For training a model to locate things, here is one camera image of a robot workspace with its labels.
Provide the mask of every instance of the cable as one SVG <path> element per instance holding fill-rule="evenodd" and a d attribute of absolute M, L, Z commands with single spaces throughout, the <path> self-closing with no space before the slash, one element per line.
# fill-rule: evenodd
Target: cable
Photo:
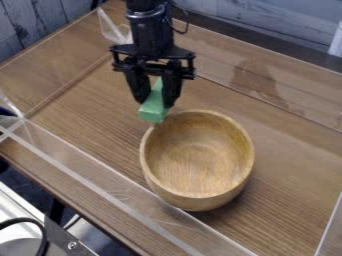
<path fill-rule="evenodd" d="M 178 29 L 173 26 L 173 23 L 172 23 L 172 21 L 169 20 L 168 17 L 166 17 L 166 22 L 168 22 L 169 26 L 173 28 L 173 30 L 174 30 L 177 33 L 185 35 L 185 34 L 188 33 L 188 31 L 189 31 L 189 23 L 190 23 L 189 12 L 188 12 L 188 10 L 186 10 L 185 8 L 182 8 L 181 6 L 176 5 L 176 4 L 172 3 L 172 2 L 170 2 L 170 5 L 172 5 L 173 7 L 176 7 L 176 8 L 178 8 L 178 9 L 184 12 L 184 14 L 185 14 L 186 22 L 188 22 L 185 31 L 178 30 Z"/>
<path fill-rule="evenodd" d="M 17 219 L 7 220 L 7 221 L 0 223 L 0 230 L 9 228 L 10 226 L 13 226 L 15 224 L 27 223 L 27 222 L 35 224 L 41 229 L 42 242 L 41 242 L 41 246 L 39 246 L 39 249 L 38 249 L 38 252 L 37 252 L 37 256 L 45 256 L 45 249 L 46 249 L 46 245 L 49 243 L 49 238 L 47 238 L 46 228 L 38 220 L 31 219 L 31 218 L 17 218 Z"/>

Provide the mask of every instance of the glass panel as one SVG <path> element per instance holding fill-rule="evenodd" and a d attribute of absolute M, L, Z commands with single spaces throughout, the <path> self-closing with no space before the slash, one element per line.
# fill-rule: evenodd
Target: glass panel
<path fill-rule="evenodd" d="M 342 194 L 317 249 L 316 256 L 342 255 Z"/>
<path fill-rule="evenodd" d="M 14 132 L 0 131 L 190 255 L 256 255 L 29 120 Z"/>

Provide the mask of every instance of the white wall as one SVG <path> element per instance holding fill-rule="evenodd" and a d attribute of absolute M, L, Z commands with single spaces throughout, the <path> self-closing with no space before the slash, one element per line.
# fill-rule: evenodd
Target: white wall
<path fill-rule="evenodd" d="M 341 0 L 174 0 L 269 35 L 328 51 L 342 20 Z"/>

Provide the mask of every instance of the black cable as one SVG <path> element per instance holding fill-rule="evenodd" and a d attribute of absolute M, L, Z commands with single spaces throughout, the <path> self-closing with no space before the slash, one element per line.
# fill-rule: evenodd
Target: black cable
<path fill-rule="evenodd" d="M 75 218 L 75 220 L 69 223 L 66 226 L 65 226 L 65 230 L 69 230 L 77 223 L 78 221 L 82 219 L 81 215 Z"/>
<path fill-rule="evenodd" d="M 182 8 L 181 6 L 176 5 L 176 4 L 172 3 L 172 2 L 170 2 L 170 5 L 172 5 L 173 7 L 176 7 L 176 8 L 178 8 L 178 9 L 184 12 L 184 14 L 185 14 L 186 23 L 188 23 L 188 24 L 186 24 L 186 29 L 185 29 L 185 31 L 178 30 L 178 29 L 173 26 L 173 23 L 172 23 L 172 21 L 169 20 L 168 17 L 166 17 L 166 22 L 168 22 L 168 24 L 170 25 L 170 27 L 173 28 L 173 30 L 174 30 L 177 33 L 185 35 L 185 34 L 188 33 L 188 31 L 189 31 L 189 23 L 190 23 L 189 12 L 188 12 L 188 10 L 186 10 L 185 8 Z"/>
<path fill-rule="evenodd" d="M 61 203 L 61 201 L 57 198 L 54 198 L 53 207 L 51 207 L 51 210 L 50 210 L 49 217 L 59 225 L 62 224 L 65 210 L 66 210 L 66 206 Z"/>
<path fill-rule="evenodd" d="M 13 226 L 15 224 L 27 223 L 27 222 L 35 224 L 41 229 L 42 242 L 41 242 L 41 246 L 39 246 L 39 249 L 38 249 L 38 252 L 37 252 L 37 256 L 45 256 L 45 249 L 46 249 L 46 244 L 49 242 L 49 238 L 47 238 L 46 228 L 38 220 L 31 219 L 31 218 L 17 218 L 17 219 L 7 220 L 7 221 L 0 223 L 0 230 L 9 228 L 10 226 Z"/>

